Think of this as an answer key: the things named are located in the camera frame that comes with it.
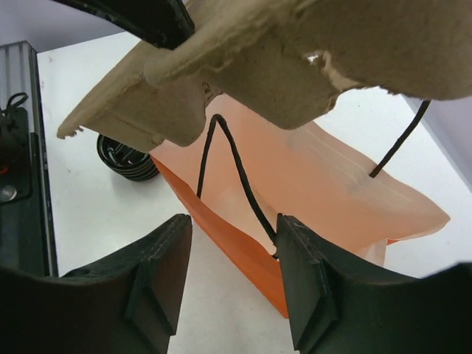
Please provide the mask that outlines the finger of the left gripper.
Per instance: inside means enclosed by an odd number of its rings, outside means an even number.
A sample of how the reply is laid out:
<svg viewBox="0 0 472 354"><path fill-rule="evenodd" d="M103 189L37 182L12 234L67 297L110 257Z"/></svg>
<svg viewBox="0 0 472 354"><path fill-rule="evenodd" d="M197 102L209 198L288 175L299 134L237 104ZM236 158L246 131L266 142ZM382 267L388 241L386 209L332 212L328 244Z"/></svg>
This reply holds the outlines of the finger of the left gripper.
<svg viewBox="0 0 472 354"><path fill-rule="evenodd" d="M102 18L157 48L176 49L195 33L181 0L63 0Z"/></svg>

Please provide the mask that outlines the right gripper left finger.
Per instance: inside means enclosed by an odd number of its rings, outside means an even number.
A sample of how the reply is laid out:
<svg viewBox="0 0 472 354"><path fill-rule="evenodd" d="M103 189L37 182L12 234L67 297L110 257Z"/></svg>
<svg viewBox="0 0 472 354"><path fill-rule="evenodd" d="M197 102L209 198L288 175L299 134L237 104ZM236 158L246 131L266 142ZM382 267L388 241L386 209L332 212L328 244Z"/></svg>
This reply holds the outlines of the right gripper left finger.
<svg viewBox="0 0 472 354"><path fill-rule="evenodd" d="M62 277L1 269L3 353L165 353L177 330L192 221L177 214Z"/></svg>

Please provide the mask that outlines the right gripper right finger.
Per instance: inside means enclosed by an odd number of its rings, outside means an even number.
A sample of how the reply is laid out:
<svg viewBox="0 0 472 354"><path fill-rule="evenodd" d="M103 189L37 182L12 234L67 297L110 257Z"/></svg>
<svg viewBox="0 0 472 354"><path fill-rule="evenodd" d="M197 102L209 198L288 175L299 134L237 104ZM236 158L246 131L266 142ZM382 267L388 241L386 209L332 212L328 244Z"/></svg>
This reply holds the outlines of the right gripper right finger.
<svg viewBox="0 0 472 354"><path fill-rule="evenodd" d="M471 265L416 279L370 263L301 221L277 219L294 348L301 353L469 353Z"/></svg>

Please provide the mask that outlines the brown cardboard cup carrier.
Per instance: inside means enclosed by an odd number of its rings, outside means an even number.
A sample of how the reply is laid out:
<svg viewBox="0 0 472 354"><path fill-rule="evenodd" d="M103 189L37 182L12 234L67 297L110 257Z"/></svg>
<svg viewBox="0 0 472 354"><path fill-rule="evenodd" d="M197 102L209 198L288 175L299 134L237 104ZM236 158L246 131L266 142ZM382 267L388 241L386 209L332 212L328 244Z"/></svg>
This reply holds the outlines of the brown cardboard cup carrier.
<svg viewBox="0 0 472 354"><path fill-rule="evenodd" d="M139 43L77 104L59 138L88 128L142 152L191 145L227 94L285 130L351 89L423 100L471 95L469 1L190 1L176 49Z"/></svg>

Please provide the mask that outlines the orange paper bag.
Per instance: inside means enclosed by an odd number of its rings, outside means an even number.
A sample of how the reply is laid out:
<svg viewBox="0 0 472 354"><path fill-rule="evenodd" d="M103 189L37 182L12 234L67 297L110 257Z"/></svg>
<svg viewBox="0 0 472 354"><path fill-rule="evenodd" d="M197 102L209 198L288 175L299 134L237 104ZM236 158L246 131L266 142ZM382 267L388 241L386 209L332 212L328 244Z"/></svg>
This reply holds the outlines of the orange paper bag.
<svg viewBox="0 0 472 354"><path fill-rule="evenodd" d="M377 265L389 243L434 234L449 222L418 190L388 173L371 177L371 159L315 122L284 131L225 95L206 114L223 116L231 141L216 128L209 147L201 136L188 147L164 142L151 155L193 220L283 316L275 248L243 191L232 144L271 226L278 215L292 215Z"/></svg>

